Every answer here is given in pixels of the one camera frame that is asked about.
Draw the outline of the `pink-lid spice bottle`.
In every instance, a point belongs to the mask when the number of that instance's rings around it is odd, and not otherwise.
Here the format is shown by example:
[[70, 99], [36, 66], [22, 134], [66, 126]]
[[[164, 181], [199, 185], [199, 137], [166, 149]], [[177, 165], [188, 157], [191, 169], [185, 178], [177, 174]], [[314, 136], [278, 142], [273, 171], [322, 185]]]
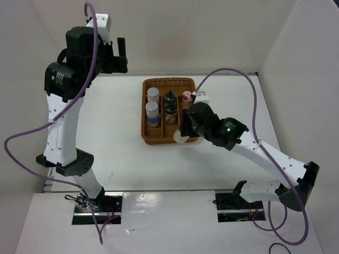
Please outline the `pink-lid spice bottle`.
[[184, 91], [182, 94], [182, 109], [187, 110], [192, 105], [192, 93]]

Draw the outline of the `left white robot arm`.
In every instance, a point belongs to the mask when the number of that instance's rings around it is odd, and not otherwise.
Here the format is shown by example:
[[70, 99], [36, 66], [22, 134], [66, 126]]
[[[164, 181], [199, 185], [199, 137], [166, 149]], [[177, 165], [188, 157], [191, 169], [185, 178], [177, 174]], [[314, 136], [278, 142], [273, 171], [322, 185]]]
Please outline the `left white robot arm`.
[[54, 167], [71, 176], [81, 190], [80, 203], [93, 211], [102, 210], [108, 199], [92, 170], [94, 156], [76, 148], [76, 132], [85, 92], [99, 74], [127, 73], [128, 61], [124, 38], [118, 38], [119, 55], [113, 54], [110, 28], [98, 26], [97, 55], [93, 57], [94, 26], [74, 27], [66, 32], [67, 47], [51, 63], [44, 76], [49, 121], [47, 144], [38, 164]]

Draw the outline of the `yellow-lid spice bottle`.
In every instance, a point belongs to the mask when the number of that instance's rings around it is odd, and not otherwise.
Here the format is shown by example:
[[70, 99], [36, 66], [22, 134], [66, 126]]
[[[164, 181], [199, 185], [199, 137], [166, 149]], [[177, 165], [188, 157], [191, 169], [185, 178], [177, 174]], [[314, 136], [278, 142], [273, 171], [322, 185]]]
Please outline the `yellow-lid spice bottle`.
[[173, 139], [178, 144], [184, 144], [189, 139], [189, 136], [182, 136], [179, 129], [173, 133]]

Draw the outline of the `black-lid bottle brown contents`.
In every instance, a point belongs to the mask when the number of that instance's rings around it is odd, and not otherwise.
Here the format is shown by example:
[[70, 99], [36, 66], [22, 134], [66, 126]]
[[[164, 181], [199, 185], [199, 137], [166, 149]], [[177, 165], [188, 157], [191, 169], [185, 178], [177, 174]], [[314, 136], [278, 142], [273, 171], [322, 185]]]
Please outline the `black-lid bottle brown contents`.
[[175, 124], [177, 120], [177, 107], [175, 105], [165, 105], [165, 122]]

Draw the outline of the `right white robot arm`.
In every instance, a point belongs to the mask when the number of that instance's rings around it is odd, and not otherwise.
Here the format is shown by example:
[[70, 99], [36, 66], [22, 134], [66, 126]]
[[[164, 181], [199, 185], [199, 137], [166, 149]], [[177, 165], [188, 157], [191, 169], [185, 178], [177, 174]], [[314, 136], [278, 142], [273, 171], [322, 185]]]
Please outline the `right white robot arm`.
[[256, 201], [279, 201], [297, 212], [305, 207], [319, 171], [316, 163], [297, 161], [266, 142], [257, 142], [246, 125], [232, 117], [220, 119], [203, 102], [183, 111], [180, 135], [202, 137], [249, 159], [276, 178], [268, 182], [238, 182], [232, 195], [236, 207], [244, 208]]

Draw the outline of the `black grinder bottle light contents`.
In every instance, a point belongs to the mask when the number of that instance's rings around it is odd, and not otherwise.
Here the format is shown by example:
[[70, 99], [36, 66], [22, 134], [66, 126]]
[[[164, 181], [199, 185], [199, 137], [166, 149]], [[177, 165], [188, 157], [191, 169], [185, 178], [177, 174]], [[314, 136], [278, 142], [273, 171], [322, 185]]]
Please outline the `black grinder bottle light contents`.
[[165, 107], [176, 107], [177, 95], [173, 91], [168, 91], [164, 95]]

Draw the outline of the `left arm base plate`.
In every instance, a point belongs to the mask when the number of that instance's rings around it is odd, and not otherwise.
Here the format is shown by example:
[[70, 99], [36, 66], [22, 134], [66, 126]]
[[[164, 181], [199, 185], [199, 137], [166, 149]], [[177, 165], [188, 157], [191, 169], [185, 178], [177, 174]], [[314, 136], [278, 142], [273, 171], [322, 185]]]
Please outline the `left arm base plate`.
[[[123, 192], [107, 192], [105, 193], [105, 198], [106, 201], [101, 207], [93, 206], [97, 223], [102, 225], [108, 221], [108, 224], [120, 224]], [[66, 195], [65, 199], [75, 201], [72, 225], [94, 224], [90, 207], [82, 194], [79, 193], [76, 197]]]

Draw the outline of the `silver-lid bottle blue label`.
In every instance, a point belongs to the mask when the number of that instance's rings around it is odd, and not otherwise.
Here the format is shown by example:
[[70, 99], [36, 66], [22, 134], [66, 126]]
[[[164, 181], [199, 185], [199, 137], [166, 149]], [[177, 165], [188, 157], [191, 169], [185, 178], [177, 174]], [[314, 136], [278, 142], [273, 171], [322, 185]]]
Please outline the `silver-lid bottle blue label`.
[[148, 125], [152, 128], [155, 128], [159, 125], [159, 108], [158, 103], [155, 101], [150, 101], [146, 103], [145, 106]]
[[147, 99], [149, 102], [153, 101], [159, 104], [159, 90], [156, 87], [151, 87], [147, 90]]

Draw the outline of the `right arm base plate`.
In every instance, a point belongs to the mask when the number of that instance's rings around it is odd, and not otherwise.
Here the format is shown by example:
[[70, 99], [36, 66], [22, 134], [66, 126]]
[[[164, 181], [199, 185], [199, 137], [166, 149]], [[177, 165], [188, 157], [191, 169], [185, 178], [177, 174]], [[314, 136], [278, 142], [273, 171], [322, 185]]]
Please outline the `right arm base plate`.
[[212, 202], [216, 206], [219, 223], [246, 222], [253, 218], [258, 221], [266, 220], [262, 201], [249, 203], [231, 192], [215, 192]]

